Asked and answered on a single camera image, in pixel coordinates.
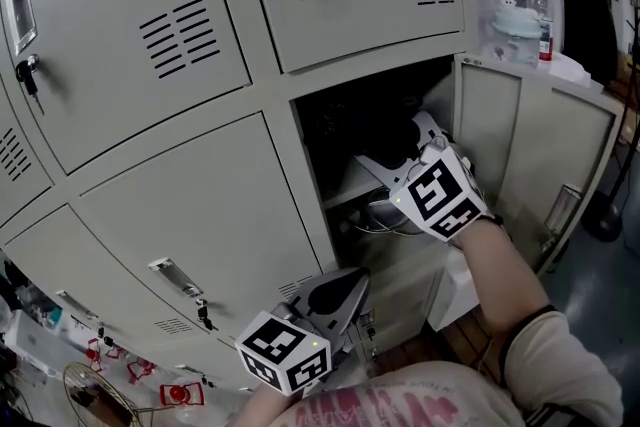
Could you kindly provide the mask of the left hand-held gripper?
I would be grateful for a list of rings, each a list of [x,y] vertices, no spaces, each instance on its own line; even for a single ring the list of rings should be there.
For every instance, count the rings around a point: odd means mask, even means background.
[[[353,351],[349,330],[370,289],[370,271],[346,268],[313,277],[272,311],[260,312],[235,341],[246,371],[292,396],[324,381]]]

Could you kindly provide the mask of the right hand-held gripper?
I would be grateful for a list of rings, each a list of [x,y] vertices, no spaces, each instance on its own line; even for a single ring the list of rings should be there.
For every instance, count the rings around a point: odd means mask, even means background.
[[[417,160],[407,159],[397,169],[364,155],[355,160],[391,189],[389,202],[418,229],[449,242],[478,219],[503,225],[490,213],[468,160],[449,144],[432,116],[419,110],[412,118],[412,140],[425,148]]]

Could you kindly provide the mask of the grey metal locker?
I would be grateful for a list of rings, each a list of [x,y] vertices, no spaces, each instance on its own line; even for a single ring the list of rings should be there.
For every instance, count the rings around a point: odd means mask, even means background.
[[[417,97],[532,266],[620,123],[592,87],[474,55],[474,3],[0,0],[0,249],[78,319],[220,387],[254,385],[234,342],[258,312],[342,266],[370,270],[376,355],[400,345],[453,248],[355,156],[312,147],[311,111]],[[15,75],[31,54],[44,115]]]

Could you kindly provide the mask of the person's left forearm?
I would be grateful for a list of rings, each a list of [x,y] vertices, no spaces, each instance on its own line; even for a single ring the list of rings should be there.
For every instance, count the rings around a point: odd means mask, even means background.
[[[235,418],[235,427],[269,427],[280,415],[303,398],[299,391],[286,396],[262,384],[246,402]]]

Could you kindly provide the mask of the person's right forearm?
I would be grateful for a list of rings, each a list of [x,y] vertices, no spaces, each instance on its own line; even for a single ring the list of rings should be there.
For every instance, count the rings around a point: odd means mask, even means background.
[[[550,306],[536,274],[505,230],[478,219],[456,238],[484,318],[493,336],[504,341],[524,320]]]

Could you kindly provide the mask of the white cabinet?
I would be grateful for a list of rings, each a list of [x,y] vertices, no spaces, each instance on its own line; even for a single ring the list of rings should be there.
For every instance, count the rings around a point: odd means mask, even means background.
[[[471,272],[463,254],[453,249],[447,256],[427,321],[438,332],[479,305]]]

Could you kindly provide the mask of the white shirt with red print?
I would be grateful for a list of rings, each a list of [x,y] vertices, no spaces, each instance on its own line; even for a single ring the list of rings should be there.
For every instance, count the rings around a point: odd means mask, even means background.
[[[621,387],[553,307],[509,334],[500,368],[495,384],[460,364],[414,364],[303,399],[270,427],[622,426]]]

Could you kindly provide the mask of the pale blue cup with straw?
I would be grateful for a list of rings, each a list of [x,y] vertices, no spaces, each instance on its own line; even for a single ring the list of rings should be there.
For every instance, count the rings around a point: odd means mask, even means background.
[[[519,7],[515,0],[499,0],[492,27],[498,60],[537,67],[542,31],[534,10]]]

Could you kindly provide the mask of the wooden pallet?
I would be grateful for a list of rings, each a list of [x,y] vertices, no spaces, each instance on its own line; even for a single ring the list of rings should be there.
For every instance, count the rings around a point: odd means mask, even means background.
[[[379,353],[371,376],[427,361],[448,361],[475,369],[494,384],[501,383],[500,346],[491,336],[479,306],[439,332],[426,324],[413,338]]]

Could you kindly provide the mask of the clear bottle with red cap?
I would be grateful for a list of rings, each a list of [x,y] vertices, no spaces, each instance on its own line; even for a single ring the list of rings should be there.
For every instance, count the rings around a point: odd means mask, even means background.
[[[553,58],[553,5],[552,0],[527,0],[528,9],[536,12],[539,21],[541,36],[539,60],[550,63]]]

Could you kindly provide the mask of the black standing fan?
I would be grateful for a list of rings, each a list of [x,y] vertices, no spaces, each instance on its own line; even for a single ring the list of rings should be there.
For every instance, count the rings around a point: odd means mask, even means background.
[[[640,91],[638,86],[638,78],[640,77],[640,0],[634,0],[634,37],[631,49],[631,74],[617,138],[622,134],[624,121],[632,101],[636,102],[635,112],[640,114]],[[625,178],[629,175],[639,142],[640,122],[636,124],[632,140],[629,143],[629,149],[611,191],[608,194],[595,191],[581,218],[587,232],[601,242],[614,242],[623,231],[622,210],[615,206],[614,201]]]

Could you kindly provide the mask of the black hanging clothes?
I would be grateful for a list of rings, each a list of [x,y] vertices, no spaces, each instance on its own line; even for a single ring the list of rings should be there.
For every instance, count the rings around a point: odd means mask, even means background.
[[[564,0],[563,53],[604,86],[615,78],[617,38],[608,0]]]

